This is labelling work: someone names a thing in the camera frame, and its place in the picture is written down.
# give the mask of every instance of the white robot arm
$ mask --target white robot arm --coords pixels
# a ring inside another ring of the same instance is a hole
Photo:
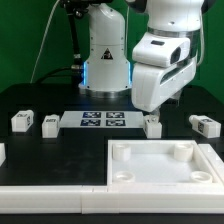
[[[150,16],[148,32],[133,50],[132,102],[152,112],[195,76],[201,9],[209,0],[126,0]]]

